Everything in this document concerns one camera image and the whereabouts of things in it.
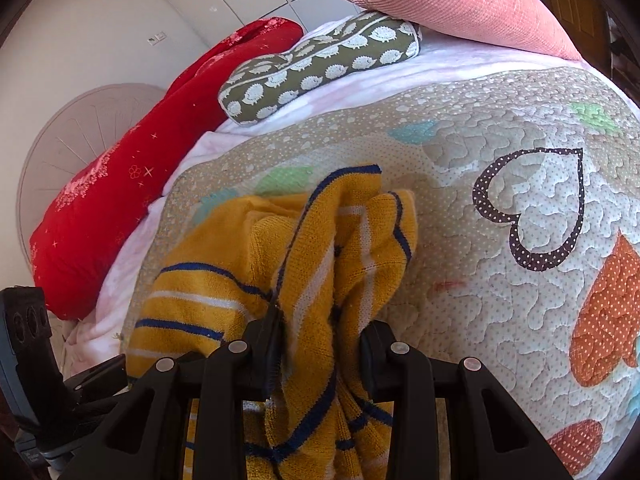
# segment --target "navy blue stripe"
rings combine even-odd
[[[306,214],[309,212],[309,209],[311,209],[313,202],[315,202],[318,196],[327,187],[329,187],[332,183],[334,183],[335,180],[338,180],[342,176],[345,176],[348,174],[381,174],[381,173],[382,173],[382,170],[380,170],[380,167],[377,164],[369,164],[368,166],[355,166],[353,168],[341,168],[340,170],[335,170],[333,173],[330,173],[328,176],[324,178],[322,182],[320,182],[320,184],[318,184],[318,186],[313,190],[313,192],[309,196],[309,199],[306,201],[305,208],[302,211],[302,215],[300,215],[300,220],[298,221],[296,230],[294,231],[293,237],[291,238],[291,242],[289,243],[289,247],[287,248],[287,253],[285,254],[284,259],[282,261],[282,266],[278,271],[278,280],[276,282],[276,290],[275,290],[276,299],[278,298],[278,295],[280,293],[280,287],[282,286],[282,280],[284,278],[285,268],[287,267],[287,260],[289,259],[289,253],[291,252],[291,248],[293,247],[293,244],[296,241],[296,237],[298,236],[298,232],[300,231],[300,226],[302,225],[302,222],[305,221]]]
[[[382,422],[382,424],[386,424],[387,426],[393,426],[394,418],[389,412],[386,412],[368,400],[363,400],[357,396],[353,397],[356,399],[356,403],[360,409],[371,418],[375,418],[377,421]]]
[[[258,458],[265,458],[269,462],[273,462],[273,451],[271,449],[260,446],[259,444],[253,444],[252,442],[244,443],[244,455],[257,456]]]
[[[349,428],[349,431],[351,432],[351,434],[357,433],[366,425],[367,425],[367,416],[364,413],[361,413],[353,420],[347,422],[347,428]]]
[[[389,192],[389,194],[396,199],[397,213],[396,213],[396,227],[394,227],[394,238],[396,239],[396,241],[404,251],[404,257],[406,258],[406,263],[408,265],[409,262],[411,261],[412,254],[411,254],[411,247],[409,247],[409,242],[406,240],[406,237],[404,236],[404,233],[400,228],[400,221],[402,220],[402,210],[403,210],[402,201],[400,200],[400,197],[398,196],[398,194],[394,193],[393,191]]]
[[[225,278],[229,278],[232,280],[240,290],[246,292],[247,294],[255,294],[256,296],[260,296],[264,300],[271,301],[271,293],[263,292],[257,286],[247,285],[246,283],[240,282],[231,272],[226,269],[222,269],[221,267],[216,267],[209,264],[201,264],[198,262],[183,262],[181,264],[175,264],[172,266],[165,267],[160,270],[160,274],[163,272],[171,272],[172,270],[206,270],[207,272],[215,272],[220,276],[224,276]]]
[[[344,440],[336,440],[335,441],[335,449],[340,451],[348,451],[356,447],[356,443],[352,438],[345,438]]]
[[[296,452],[298,448],[314,434],[314,431],[318,429],[318,426],[320,426],[320,423],[334,402],[335,376],[336,372],[334,369],[331,378],[329,378],[329,382],[324,388],[324,392],[322,392],[318,400],[316,400],[316,403],[302,418],[296,429],[293,430],[289,439],[273,448],[273,457],[277,463],[282,462]]]
[[[165,328],[167,330],[179,330],[180,332],[186,332],[187,334],[194,334],[194,335],[201,335],[204,337],[208,337],[209,339],[213,339],[214,341],[222,341],[222,336],[224,335],[223,332],[218,332],[217,330],[212,330],[210,328],[204,328],[203,326],[190,325],[187,323],[181,323],[179,321],[151,319],[149,317],[140,319],[136,323],[136,328],[140,328],[143,326],[149,327],[149,328]]]

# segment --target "white wall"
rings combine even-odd
[[[150,46],[146,38],[165,32]],[[22,165],[63,105],[98,86],[167,88],[207,47],[166,0],[34,0],[0,48],[0,288],[32,283],[18,243]]]

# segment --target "white sheet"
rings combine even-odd
[[[327,23],[300,41],[327,33],[337,23]],[[422,48],[414,59],[334,81],[296,99],[254,126],[238,126],[228,120],[215,132],[206,132],[164,186],[162,198],[149,206],[148,216],[123,245],[102,285],[95,310],[69,336],[65,345],[65,377],[118,354],[120,330],[138,271],[156,235],[166,196],[184,171],[218,158],[251,137],[274,132],[326,112],[367,105],[417,86],[473,79],[510,70],[544,70],[561,66],[581,68],[595,74],[624,99],[640,120],[638,107],[586,62],[566,61],[423,30]]]

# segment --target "red stain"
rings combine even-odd
[[[596,420],[582,420],[558,431],[547,440],[571,475],[587,467],[602,444],[602,425]]]
[[[441,292],[445,292],[447,290],[451,290],[452,288],[458,288],[460,286],[465,286],[465,282],[436,282],[431,285],[431,291],[435,294],[439,294]]]

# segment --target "wall outlet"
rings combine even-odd
[[[164,32],[158,32],[156,35],[152,36],[151,38],[147,38],[146,42],[149,45],[155,45],[165,39],[166,39],[166,34]]]

